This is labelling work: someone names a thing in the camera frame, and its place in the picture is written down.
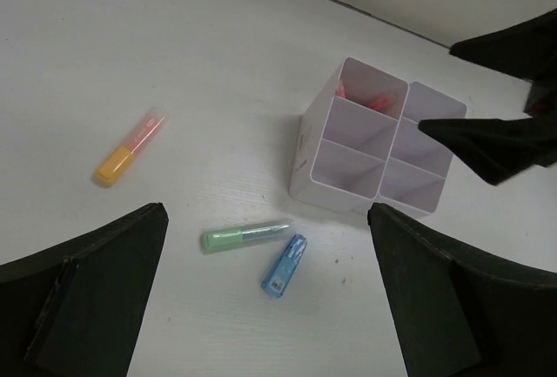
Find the white compartment organizer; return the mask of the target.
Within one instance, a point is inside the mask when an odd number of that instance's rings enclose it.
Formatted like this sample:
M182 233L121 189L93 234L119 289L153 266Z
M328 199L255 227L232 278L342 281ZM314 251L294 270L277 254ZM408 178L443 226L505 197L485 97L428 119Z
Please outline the white compartment organizer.
M377 200L420 219L440 202L453 153L419 130L425 119L464 118L466 104L425 84L411 82Z
M369 98L397 91L399 101L377 112L335 95ZM289 194L334 212L366 212L378 196L408 93L407 81L353 57L344 59L301 118Z

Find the right white compartment organizer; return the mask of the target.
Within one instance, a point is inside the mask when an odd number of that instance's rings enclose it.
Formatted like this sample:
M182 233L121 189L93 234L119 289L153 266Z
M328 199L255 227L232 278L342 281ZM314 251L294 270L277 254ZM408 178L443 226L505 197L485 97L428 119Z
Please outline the right white compartment organizer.
M425 119L464 118L466 104L425 84L411 82L377 200L420 219L440 202L453 153L419 130Z

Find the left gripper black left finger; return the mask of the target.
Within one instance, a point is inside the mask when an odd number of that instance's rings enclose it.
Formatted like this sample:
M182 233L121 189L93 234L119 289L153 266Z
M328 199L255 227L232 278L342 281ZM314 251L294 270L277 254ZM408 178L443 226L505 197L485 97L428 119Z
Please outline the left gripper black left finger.
M125 376L168 228L150 203L1 266L3 376Z

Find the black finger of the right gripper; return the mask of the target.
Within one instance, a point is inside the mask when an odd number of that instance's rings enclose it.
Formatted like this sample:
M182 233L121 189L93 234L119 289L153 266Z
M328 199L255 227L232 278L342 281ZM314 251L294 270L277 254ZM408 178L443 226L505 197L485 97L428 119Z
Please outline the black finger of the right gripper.
M556 79L556 11L483 36L460 41L449 54L530 81Z
M556 163L556 117L425 119L419 130L444 145L489 185Z

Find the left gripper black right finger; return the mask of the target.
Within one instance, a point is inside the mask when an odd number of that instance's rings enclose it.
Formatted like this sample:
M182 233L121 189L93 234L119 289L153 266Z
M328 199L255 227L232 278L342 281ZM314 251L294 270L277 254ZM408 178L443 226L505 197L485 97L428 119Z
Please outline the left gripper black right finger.
M410 376L554 376L556 275L375 203L367 214Z

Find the blue transparent stapler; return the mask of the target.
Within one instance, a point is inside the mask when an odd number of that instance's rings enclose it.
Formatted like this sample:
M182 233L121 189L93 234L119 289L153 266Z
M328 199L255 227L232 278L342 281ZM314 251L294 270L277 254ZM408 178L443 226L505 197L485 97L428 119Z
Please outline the blue transparent stapler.
M307 239L296 234L278 256L261 283L264 293L274 299L281 298L307 248Z

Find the green capped correction tape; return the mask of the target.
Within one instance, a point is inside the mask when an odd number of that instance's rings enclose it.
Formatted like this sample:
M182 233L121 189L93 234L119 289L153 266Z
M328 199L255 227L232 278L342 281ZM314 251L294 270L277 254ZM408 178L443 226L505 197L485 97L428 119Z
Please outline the green capped correction tape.
M284 218L208 230L201 233L199 241L202 251L210 254L259 245L277 239L291 239L295 234L294 221Z

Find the red highlighter pen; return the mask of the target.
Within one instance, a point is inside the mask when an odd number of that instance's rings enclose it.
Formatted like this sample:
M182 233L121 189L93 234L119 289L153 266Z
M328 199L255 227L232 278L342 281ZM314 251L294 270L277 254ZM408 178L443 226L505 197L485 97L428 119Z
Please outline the red highlighter pen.
M358 98L353 94L349 94L342 82L339 82L336 87L335 95L362 105L369 110L382 113L387 113L399 101L399 93L397 91L382 91L369 98Z

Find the left white compartment organizer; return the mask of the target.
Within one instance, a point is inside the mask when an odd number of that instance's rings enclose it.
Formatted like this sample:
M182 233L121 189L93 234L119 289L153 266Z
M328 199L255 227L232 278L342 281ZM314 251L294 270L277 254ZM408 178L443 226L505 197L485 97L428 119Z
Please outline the left white compartment organizer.
M335 95L369 98L397 91L399 101L377 112ZM408 93L407 81L353 57L344 59L301 118L289 194L334 212L366 212L378 196Z

